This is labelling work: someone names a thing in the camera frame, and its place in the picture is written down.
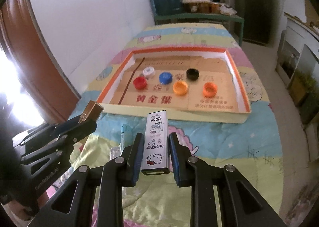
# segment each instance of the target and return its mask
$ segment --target orange bottle cap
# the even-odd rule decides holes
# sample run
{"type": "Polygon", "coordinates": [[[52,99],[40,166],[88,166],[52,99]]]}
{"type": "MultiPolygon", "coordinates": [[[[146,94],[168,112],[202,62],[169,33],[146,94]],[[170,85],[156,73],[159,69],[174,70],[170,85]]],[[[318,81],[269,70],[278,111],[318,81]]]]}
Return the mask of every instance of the orange bottle cap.
{"type": "Polygon", "coordinates": [[[217,94],[217,85],[213,82],[206,82],[203,87],[205,97],[214,97],[217,94]]]}
{"type": "Polygon", "coordinates": [[[188,91],[188,84],[185,81],[176,81],[173,85],[173,91],[177,95],[185,95],[188,91]]]}

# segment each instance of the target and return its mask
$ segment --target blue bottle cap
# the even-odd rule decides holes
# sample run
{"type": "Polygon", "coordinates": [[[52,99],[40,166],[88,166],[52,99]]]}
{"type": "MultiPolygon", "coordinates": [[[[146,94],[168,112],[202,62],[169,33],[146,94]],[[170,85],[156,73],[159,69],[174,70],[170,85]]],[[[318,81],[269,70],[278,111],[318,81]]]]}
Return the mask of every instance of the blue bottle cap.
{"type": "Polygon", "coordinates": [[[163,72],[159,76],[160,83],[164,85],[171,83],[172,80],[173,80],[173,76],[169,72],[163,72]]]}

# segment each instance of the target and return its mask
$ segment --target blue gripper pad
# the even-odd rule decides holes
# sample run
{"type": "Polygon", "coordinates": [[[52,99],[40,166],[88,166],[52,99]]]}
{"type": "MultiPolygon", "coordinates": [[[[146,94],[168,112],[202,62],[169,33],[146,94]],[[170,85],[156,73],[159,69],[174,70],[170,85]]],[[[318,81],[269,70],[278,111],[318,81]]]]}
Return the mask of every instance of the blue gripper pad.
{"type": "Polygon", "coordinates": [[[136,156],[134,160],[134,167],[133,167],[133,176],[132,176],[132,182],[135,186],[136,182],[138,181],[138,176],[141,171],[141,164],[142,164],[142,158],[143,158],[143,149],[144,149],[144,135],[141,133],[138,133],[136,135],[133,147],[135,145],[135,142],[138,141],[137,145],[137,151],[136,156]]]}
{"type": "Polygon", "coordinates": [[[175,142],[174,142],[175,138],[176,138],[177,143],[179,145],[176,133],[171,133],[169,135],[169,149],[170,149],[170,152],[171,152],[174,179],[175,179],[176,185],[179,186],[180,185],[179,162],[178,162],[177,150],[176,150],[175,142]]]}

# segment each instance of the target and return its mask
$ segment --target white wall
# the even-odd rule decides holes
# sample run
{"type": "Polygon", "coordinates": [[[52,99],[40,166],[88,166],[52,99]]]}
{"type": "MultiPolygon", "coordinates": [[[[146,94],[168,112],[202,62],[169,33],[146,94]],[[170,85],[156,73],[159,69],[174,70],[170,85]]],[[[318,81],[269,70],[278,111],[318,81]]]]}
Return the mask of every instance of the white wall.
{"type": "Polygon", "coordinates": [[[273,20],[270,45],[277,50],[281,32],[286,29],[287,18],[284,13],[287,12],[297,16],[303,22],[306,22],[305,0],[273,0],[273,20]]]}
{"type": "Polygon", "coordinates": [[[31,0],[61,69],[82,94],[136,34],[154,25],[149,0],[31,0]]]}

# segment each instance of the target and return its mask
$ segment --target bottle cap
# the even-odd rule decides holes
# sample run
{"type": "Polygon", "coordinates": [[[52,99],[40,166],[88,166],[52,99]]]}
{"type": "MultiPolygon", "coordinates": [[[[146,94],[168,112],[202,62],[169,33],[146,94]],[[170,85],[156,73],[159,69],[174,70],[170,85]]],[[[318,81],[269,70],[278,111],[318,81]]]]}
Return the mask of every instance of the bottle cap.
{"type": "Polygon", "coordinates": [[[169,72],[163,72],[159,76],[160,83],[164,85],[171,83],[172,80],[173,80],[173,76],[169,72]]]}
{"type": "Polygon", "coordinates": [[[186,77],[189,79],[189,80],[197,80],[198,77],[199,77],[199,71],[197,69],[188,69],[186,71],[186,77]]]}
{"type": "Polygon", "coordinates": [[[217,94],[217,85],[213,82],[206,82],[203,87],[205,97],[214,97],[217,94]]]}
{"type": "Polygon", "coordinates": [[[188,84],[185,81],[176,81],[173,85],[173,91],[177,95],[185,95],[188,91],[188,84]]]}
{"type": "Polygon", "coordinates": [[[137,77],[136,79],[133,80],[133,85],[137,90],[142,90],[146,88],[147,86],[146,78],[137,77]]]}
{"type": "Polygon", "coordinates": [[[143,70],[143,75],[146,77],[146,79],[151,78],[155,75],[155,69],[153,67],[146,67],[143,70]]]}

